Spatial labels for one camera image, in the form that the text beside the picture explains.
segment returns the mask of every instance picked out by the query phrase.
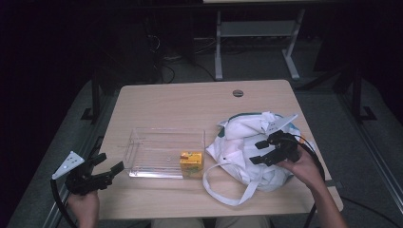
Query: yellow box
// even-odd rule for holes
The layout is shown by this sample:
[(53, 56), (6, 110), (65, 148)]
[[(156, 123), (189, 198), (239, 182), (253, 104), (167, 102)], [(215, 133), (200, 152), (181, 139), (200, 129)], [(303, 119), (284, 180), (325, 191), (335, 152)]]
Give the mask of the yellow box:
[(181, 153), (181, 170), (184, 179), (201, 179), (203, 174), (202, 152), (183, 151)]

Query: forearm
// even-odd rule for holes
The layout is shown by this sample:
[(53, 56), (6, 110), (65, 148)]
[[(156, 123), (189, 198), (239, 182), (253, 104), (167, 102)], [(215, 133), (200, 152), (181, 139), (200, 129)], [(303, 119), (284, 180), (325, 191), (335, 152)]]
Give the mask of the forearm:
[(310, 188), (317, 206), (319, 222), (323, 228), (348, 227), (343, 216), (341, 216), (335, 201), (324, 183), (317, 184)]

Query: table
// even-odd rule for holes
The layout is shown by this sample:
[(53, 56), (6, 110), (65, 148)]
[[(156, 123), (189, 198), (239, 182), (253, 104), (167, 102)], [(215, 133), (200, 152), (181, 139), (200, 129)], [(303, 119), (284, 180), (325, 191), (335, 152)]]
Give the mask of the table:
[[(243, 91), (235, 97), (233, 91)], [(134, 127), (187, 127), (205, 130), (206, 145), (219, 132), (216, 123), (241, 112), (272, 111), (284, 116), (297, 113), (293, 123), (307, 140), (315, 142), (289, 83), (285, 80), (196, 83), (176, 85), (130, 85), (122, 88), (101, 153), (106, 161), (93, 174), (108, 171), (123, 159)], [(205, 169), (215, 162), (205, 157)], [(330, 180), (326, 165), (326, 180)], [(227, 197), (239, 197), (245, 186), (222, 169), (209, 178), (211, 187)], [(335, 187), (329, 190), (341, 210), (343, 204)], [(292, 178), (276, 191), (257, 191), (244, 204), (232, 207), (213, 199), (202, 180), (130, 179), (124, 171), (113, 184), (99, 192), (100, 219), (154, 219), (281, 215), (308, 213), (314, 201), (308, 188)]]

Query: transparent box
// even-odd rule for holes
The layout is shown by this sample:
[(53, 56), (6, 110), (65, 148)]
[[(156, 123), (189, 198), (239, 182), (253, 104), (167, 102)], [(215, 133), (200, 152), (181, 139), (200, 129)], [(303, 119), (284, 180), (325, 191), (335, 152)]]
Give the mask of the transparent box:
[(125, 170), (131, 178), (194, 179), (182, 172), (181, 153), (201, 152), (204, 165), (204, 150), (204, 130), (137, 127), (125, 151)]

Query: bag strap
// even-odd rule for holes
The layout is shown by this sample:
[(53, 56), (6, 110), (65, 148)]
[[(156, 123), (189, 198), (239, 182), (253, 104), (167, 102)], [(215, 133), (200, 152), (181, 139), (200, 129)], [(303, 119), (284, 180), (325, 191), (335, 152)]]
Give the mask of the bag strap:
[(260, 173), (259, 173), (258, 177), (255, 180), (250, 181), (250, 183), (248, 184), (248, 186), (245, 189), (245, 192), (243, 193), (242, 198), (229, 199), (229, 198), (226, 198), (223, 195), (220, 195), (219, 193), (213, 191), (213, 189), (211, 189), (210, 184), (208, 183), (208, 180), (207, 180), (208, 173), (210, 172), (211, 169), (213, 169), (217, 166), (223, 166), (223, 165), (235, 165), (237, 167), (240, 167), (233, 163), (218, 163), (218, 164), (211, 166), (209, 169), (207, 169), (202, 177), (202, 184), (204, 185), (204, 188), (208, 192), (208, 194), (210, 194), (214, 199), (216, 199), (224, 204), (231, 205), (231, 206), (241, 205), (245, 201), (251, 199), (252, 196), (255, 194), (255, 191), (258, 188), (258, 185), (259, 185), (261, 179), (263, 178), (262, 169), (260, 169)]

